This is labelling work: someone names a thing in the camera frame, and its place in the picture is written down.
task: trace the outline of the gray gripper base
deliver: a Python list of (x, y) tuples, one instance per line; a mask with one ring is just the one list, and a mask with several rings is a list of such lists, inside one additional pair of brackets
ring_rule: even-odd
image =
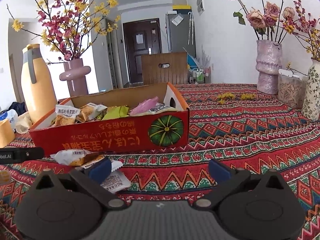
[(111, 211), (82, 240), (237, 240), (227, 234), (209, 211), (197, 211), (187, 201), (133, 201)]

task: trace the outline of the white vase with leaf pattern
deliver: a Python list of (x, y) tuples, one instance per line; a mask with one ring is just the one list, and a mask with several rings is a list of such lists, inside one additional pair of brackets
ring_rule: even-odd
[(306, 95), (301, 113), (312, 121), (317, 121), (320, 114), (320, 61), (312, 59), (309, 68)]

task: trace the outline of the metal screw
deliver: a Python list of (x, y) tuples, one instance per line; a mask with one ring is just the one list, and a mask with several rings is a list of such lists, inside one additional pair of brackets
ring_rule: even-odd
[(200, 198), (196, 201), (196, 205), (198, 207), (209, 207), (211, 205), (211, 201), (206, 198)]
[(124, 205), (124, 201), (122, 199), (114, 198), (108, 202), (108, 205), (114, 208), (122, 207)]

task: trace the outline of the gray thermos handle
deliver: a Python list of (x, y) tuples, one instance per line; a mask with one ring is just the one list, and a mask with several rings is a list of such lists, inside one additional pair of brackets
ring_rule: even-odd
[(35, 68), (33, 66), (33, 58), (32, 58), (32, 49), (28, 49), (27, 52), (27, 57), (28, 57), (28, 67), (29, 67), (29, 74), (30, 74), (30, 79), (32, 84), (37, 83), (36, 79), (36, 73), (35, 73)]

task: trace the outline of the green pumpkin illustration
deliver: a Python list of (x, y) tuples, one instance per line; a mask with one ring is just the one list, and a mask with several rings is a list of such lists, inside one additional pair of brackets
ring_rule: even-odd
[(173, 145), (183, 135), (183, 121), (172, 115), (162, 116), (153, 121), (148, 135), (155, 145), (162, 147)]

